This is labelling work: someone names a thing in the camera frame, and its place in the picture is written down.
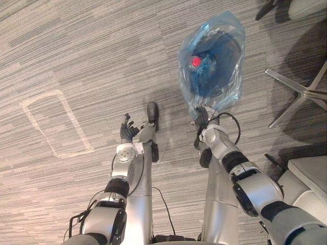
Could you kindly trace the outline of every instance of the red dot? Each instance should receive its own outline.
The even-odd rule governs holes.
[[[194,57],[192,59],[192,65],[193,66],[199,66],[201,64],[201,59],[199,57]]]

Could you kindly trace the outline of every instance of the white tape outline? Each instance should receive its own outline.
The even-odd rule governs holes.
[[[31,111],[29,110],[28,106],[31,105],[32,103],[44,99],[46,97],[51,97],[51,96],[56,96],[60,102],[62,103],[67,116],[70,118],[70,120],[72,121],[72,124],[74,125],[78,135],[80,136],[84,146],[85,146],[85,150],[83,151],[79,151],[79,152],[73,152],[73,153],[64,153],[64,154],[57,154],[57,152],[55,151],[55,149],[53,148],[53,146],[50,144],[50,141],[48,139],[48,137],[44,134],[44,132],[42,131],[41,127],[39,126],[39,124],[37,123],[36,119],[34,118],[34,116],[32,115]],[[75,156],[79,156],[79,155],[83,155],[83,154],[88,154],[91,152],[94,152],[95,149],[93,147],[91,147],[90,143],[88,142],[80,124],[78,123],[76,117],[74,116],[73,111],[71,110],[69,104],[67,103],[66,98],[64,97],[64,94],[61,90],[59,89],[53,89],[53,90],[49,90],[47,92],[38,94],[36,96],[33,96],[31,98],[28,98],[27,100],[24,100],[23,102],[20,103],[20,106],[22,107],[23,111],[25,112],[25,114],[27,115],[27,117],[29,118],[29,120],[31,121],[33,127],[36,130],[39,130],[41,132],[41,134],[45,137],[46,141],[48,142],[53,154],[60,158],[60,159],[65,159],[65,158],[70,158],[70,157],[75,157]]]

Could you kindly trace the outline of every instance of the transparent plastic bag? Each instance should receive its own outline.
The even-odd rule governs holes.
[[[239,99],[244,43],[245,30],[228,11],[184,39],[178,53],[179,84],[192,119],[200,106],[220,111]]]

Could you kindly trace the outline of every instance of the chair leg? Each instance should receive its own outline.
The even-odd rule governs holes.
[[[324,75],[324,73],[326,72],[327,69],[327,61],[325,61],[324,65],[322,66],[322,68],[320,69],[318,75],[316,76],[316,78],[313,80],[313,82],[311,83],[311,85],[308,87],[308,90],[315,90],[318,83],[320,82],[322,76]]]
[[[314,99],[314,98],[309,98],[311,99],[314,103],[316,103],[318,106],[320,106],[322,109],[324,109],[325,111],[327,111],[327,104],[319,99]]]
[[[295,101],[293,101],[292,104],[290,104],[290,106],[278,117],[275,119],[275,121],[273,121],[270,125],[269,128],[273,128],[276,126],[276,124],[281,121],[285,116],[287,116],[287,114],[289,114],[289,112],[295,110],[297,107],[299,107],[307,98],[305,98],[302,95],[299,95]]]
[[[326,92],[321,92],[321,91],[317,91],[317,90],[316,91],[308,90],[308,91],[303,92],[303,95],[306,97],[327,101],[327,93]]]
[[[293,90],[295,90],[298,93],[303,93],[304,91],[306,91],[306,87],[292,81],[291,79],[288,79],[287,77],[282,76],[281,74],[271,70],[271,69],[267,69],[265,71],[266,74],[272,76],[273,78],[279,80],[280,82],[282,82],[284,85],[292,88]]]

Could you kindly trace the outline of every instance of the gray chair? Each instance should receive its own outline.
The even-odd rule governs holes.
[[[293,0],[288,10],[290,19],[298,20],[327,7],[326,0]]]
[[[288,168],[278,180],[284,202],[327,225],[327,156],[292,159]]]

